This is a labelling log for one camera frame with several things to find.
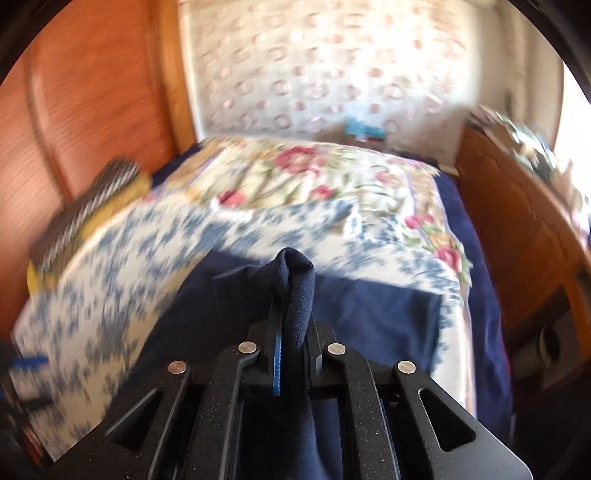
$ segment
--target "wooden headboard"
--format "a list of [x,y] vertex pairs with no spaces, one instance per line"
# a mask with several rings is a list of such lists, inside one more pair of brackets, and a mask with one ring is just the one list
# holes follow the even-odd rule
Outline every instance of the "wooden headboard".
[[28,246],[115,155],[153,172],[195,142],[176,0],[73,0],[0,86],[0,336]]

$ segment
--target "navy blue cloth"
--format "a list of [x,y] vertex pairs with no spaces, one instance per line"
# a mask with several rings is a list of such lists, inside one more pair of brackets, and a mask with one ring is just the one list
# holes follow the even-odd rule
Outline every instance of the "navy blue cloth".
[[164,165],[161,169],[154,172],[152,175],[152,187],[157,187],[158,185],[163,184],[166,179],[172,175],[182,164],[185,160],[189,157],[195,155],[195,153],[201,151],[202,145],[201,144],[193,144],[189,147],[187,151],[184,153],[174,157],[171,161],[169,161],[166,165]]
[[501,308],[486,267],[482,247],[456,186],[444,173],[435,179],[450,229],[472,262],[468,306],[476,377],[479,422],[503,442],[509,439],[512,412],[511,374],[501,331]]
[[202,259],[155,325],[112,408],[169,362],[211,360],[245,340],[278,296],[285,306],[281,397],[245,403],[244,477],[342,478],[336,401],[310,404],[304,383],[301,348],[311,311],[367,358],[390,365],[410,359],[429,371],[441,297],[366,280],[314,279],[312,264],[293,249],[267,265],[249,264],[215,251]]

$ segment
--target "silver screw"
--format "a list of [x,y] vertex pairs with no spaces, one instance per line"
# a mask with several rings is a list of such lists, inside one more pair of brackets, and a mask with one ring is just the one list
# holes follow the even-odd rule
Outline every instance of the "silver screw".
[[256,352],[256,343],[255,342],[242,342],[238,345],[238,350],[242,353],[254,353]]
[[410,360],[402,360],[401,362],[398,362],[398,369],[403,373],[403,374],[413,374],[417,371],[417,367],[415,367],[414,363],[412,363]]
[[176,360],[168,364],[168,371],[173,375],[183,373],[187,369],[187,364],[182,360]]
[[332,355],[343,355],[347,351],[345,346],[342,343],[331,343],[327,350]]

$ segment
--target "window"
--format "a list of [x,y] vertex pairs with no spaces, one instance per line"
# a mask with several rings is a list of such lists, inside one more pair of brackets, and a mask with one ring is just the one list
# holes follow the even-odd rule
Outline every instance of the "window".
[[566,65],[554,153],[561,170],[569,159],[573,161],[573,184],[583,195],[591,197],[591,105]]

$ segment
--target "blue and white floral fabric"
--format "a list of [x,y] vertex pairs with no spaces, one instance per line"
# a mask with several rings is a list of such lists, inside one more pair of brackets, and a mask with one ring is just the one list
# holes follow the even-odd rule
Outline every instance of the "blue and white floral fabric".
[[432,377],[465,404],[469,332],[457,275],[427,251],[361,241],[360,224],[356,201],[346,199],[250,212],[143,202],[114,218],[14,329],[22,353],[50,358],[43,371],[13,376],[22,396],[55,399],[31,421],[49,454],[57,459],[100,422],[160,314],[213,248],[269,261],[294,247],[321,273],[442,294]]

